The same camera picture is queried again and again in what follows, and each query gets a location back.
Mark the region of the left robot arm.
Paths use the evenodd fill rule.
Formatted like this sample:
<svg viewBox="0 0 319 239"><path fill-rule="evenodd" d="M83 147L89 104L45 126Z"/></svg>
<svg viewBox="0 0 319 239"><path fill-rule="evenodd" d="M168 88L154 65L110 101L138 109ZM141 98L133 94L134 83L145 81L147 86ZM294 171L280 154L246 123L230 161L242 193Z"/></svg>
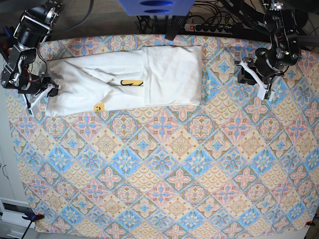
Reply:
<svg viewBox="0 0 319 239"><path fill-rule="evenodd" d="M255 58L244 58L246 63L266 86L274 83L276 77L284 76L290 66L301 57L295 11L285 9L281 0L265 3L264 25L270 34L271 48L258 48Z"/></svg>

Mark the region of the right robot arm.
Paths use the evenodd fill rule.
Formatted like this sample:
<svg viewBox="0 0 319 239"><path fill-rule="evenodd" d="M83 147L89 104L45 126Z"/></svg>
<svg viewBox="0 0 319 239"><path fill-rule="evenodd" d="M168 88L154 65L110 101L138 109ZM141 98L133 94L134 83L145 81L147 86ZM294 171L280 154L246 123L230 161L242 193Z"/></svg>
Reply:
<svg viewBox="0 0 319 239"><path fill-rule="evenodd" d="M63 3L57 0L48 0L40 6L27 9L23 12L16 29L4 28L7 43L0 47L5 60L4 69L0 75L0 85L4 89L18 90L19 94L37 95L48 90L44 95L54 97L58 94L58 85L45 74L31 73L28 69L39 57L39 47L45 42L59 18Z"/></svg>

